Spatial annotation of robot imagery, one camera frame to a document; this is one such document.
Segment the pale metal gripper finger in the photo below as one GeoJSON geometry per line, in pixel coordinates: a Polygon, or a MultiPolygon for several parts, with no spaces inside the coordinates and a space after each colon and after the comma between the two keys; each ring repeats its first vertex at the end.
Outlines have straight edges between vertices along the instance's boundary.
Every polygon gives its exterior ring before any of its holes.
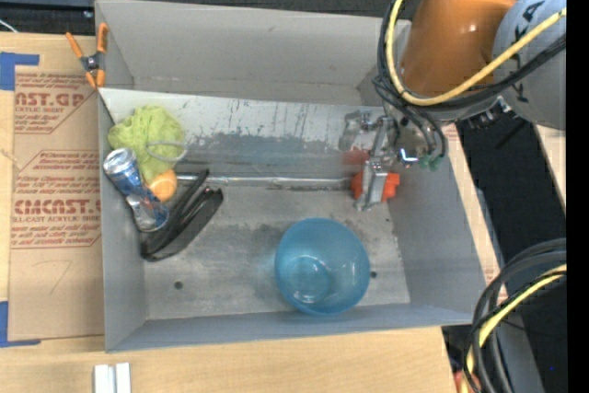
{"type": "Polygon", "coordinates": [[[353,177],[353,206],[367,211],[380,204],[386,187],[388,171],[378,160],[367,160],[362,170],[353,177]]]}
{"type": "Polygon", "coordinates": [[[371,145],[372,136],[371,112],[357,110],[346,114],[344,121],[344,129],[339,138],[339,150],[367,150],[371,145]]]}

